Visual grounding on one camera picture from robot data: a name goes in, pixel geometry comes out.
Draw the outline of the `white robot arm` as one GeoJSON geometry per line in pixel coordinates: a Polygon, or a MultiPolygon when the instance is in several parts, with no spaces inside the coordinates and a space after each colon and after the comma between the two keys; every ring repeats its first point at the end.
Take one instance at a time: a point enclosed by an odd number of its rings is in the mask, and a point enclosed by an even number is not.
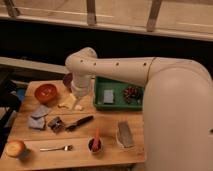
{"type": "Polygon", "coordinates": [[[200,63],[176,58],[99,59],[91,48],[65,61],[82,97],[101,76],[145,88],[146,171],[213,171],[213,79],[200,63]]]}

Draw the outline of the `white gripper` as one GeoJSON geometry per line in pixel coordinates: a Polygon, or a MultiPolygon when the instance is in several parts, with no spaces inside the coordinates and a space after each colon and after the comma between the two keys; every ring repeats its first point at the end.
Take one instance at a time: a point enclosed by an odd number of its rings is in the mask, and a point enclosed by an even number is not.
{"type": "Polygon", "coordinates": [[[71,81],[72,93],[76,96],[73,108],[79,105],[81,97],[86,96],[91,89],[91,79],[89,77],[74,77],[71,81]]]}

